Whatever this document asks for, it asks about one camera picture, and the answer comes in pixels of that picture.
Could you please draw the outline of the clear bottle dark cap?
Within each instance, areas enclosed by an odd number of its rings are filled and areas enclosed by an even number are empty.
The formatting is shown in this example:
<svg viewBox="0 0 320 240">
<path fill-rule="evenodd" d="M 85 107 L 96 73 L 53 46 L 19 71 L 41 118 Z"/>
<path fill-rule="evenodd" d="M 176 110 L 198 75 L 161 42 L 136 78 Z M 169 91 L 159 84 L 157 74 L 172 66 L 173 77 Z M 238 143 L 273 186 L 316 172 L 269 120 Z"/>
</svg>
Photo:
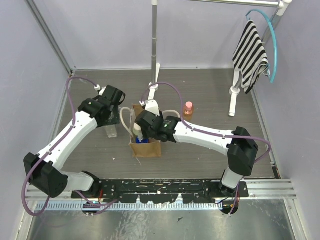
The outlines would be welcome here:
<svg viewBox="0 0 320 240">
<path fill-rule="evenodd" d="M 108 125 L 104 127 L 108 138 L 116 138 L 118 136 L 116 125 Z"/>
</svg>

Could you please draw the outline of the pink cap orange bottle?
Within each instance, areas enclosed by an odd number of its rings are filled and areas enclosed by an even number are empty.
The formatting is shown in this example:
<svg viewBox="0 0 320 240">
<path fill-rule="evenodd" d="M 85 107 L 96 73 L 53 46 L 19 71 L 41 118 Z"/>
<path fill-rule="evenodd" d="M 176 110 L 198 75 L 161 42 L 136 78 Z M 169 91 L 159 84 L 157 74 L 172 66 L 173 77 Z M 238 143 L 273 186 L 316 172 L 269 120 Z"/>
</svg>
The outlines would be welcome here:
<svg viewBox="0 0 320 240">
<path fill-rule="evenodd" d="M 192 120 L 194 113 L 194 105 L 191 101 L 187 101 L 183 106 L 183 119 L 187 122 Z"/>
</svg>

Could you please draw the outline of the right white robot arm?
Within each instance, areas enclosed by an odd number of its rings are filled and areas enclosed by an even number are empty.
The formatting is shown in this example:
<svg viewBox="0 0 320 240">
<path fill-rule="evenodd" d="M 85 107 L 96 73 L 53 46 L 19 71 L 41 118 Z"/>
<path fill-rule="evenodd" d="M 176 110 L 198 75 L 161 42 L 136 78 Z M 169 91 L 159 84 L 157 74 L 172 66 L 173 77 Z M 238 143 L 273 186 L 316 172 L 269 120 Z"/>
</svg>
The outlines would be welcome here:
<svg viewBox="0 0 320 240">
<path fill-rule="evenodd" d="M 219 184 L 219 191 L 225 197 L 231 197 L 241 179 L 252 174 L 259 149 L 243 127 L 234 131 L 218 130 L 195 125 L 176 116 L 155 115 L 147 110 L 136 117 L 133 129 L 141 139 L 191 144 L 227 156 L 227 168 Z"/>
</svg>

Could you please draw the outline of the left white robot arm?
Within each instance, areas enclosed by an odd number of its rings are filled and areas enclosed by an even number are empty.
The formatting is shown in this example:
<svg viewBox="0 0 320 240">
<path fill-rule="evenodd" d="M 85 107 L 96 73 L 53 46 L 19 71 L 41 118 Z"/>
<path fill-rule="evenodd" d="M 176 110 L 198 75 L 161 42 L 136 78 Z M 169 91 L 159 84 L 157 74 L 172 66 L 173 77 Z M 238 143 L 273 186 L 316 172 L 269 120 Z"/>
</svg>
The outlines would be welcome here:
<svg viewBox="0 0 320 240">
<path fill-rule="evenodd" d="M 50 198 L 65 191 L 81 191 L 88 198 L 97 197 L 101 190 L 98 177 L 87 171 L 65 172 L 62 168 L 89 133 L 113 125 L 112 118 L 119 113 L 119 105 L 125 98 L 123 91 L 107 85 L 96 97 L 84 100 L 70 123 L 47 147 L 24 157 L 28 183 Z"/>
</svg>

